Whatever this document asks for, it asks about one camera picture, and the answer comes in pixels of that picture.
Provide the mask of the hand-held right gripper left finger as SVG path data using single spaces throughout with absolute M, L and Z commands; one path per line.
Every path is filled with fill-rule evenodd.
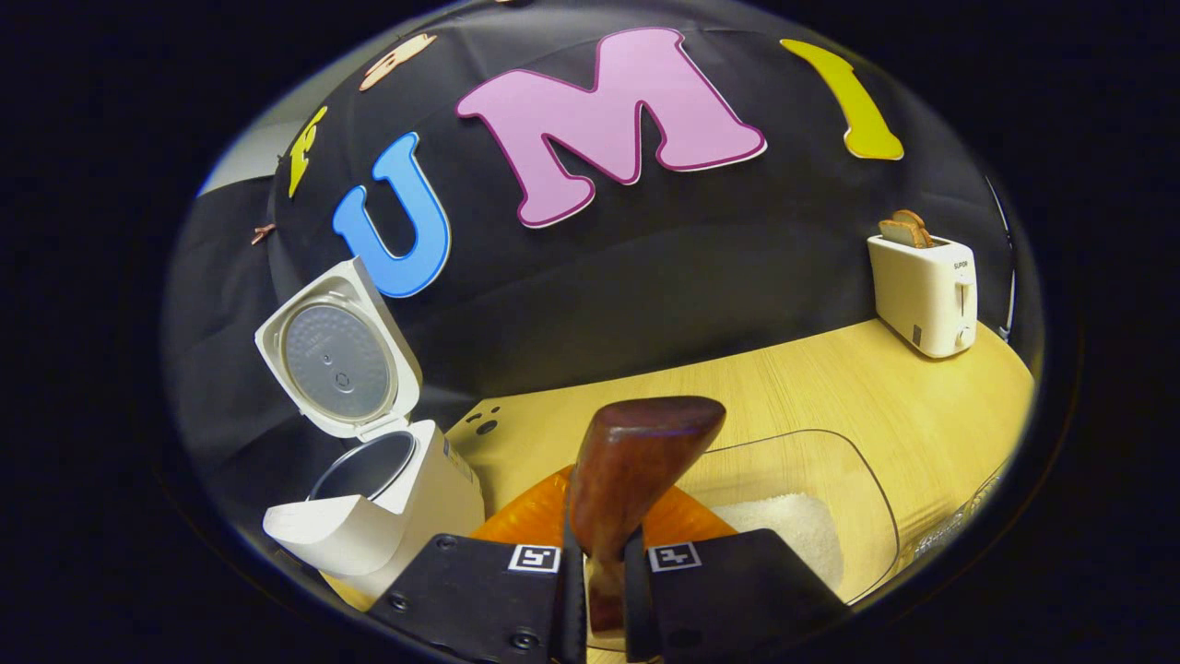
M 555 497 L 557 545 L 437 534 L 372 603 L 371 618 L 437 660 L 584 663 L 584 559 L 566 530 L 571 475 L 568 466 L 530 489 Z

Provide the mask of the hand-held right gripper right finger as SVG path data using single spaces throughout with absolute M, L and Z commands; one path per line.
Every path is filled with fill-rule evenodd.
M 804 494 L 667 495 L 623 551 L 627 660 L 758 663 L 847 622 L 833 517 Z

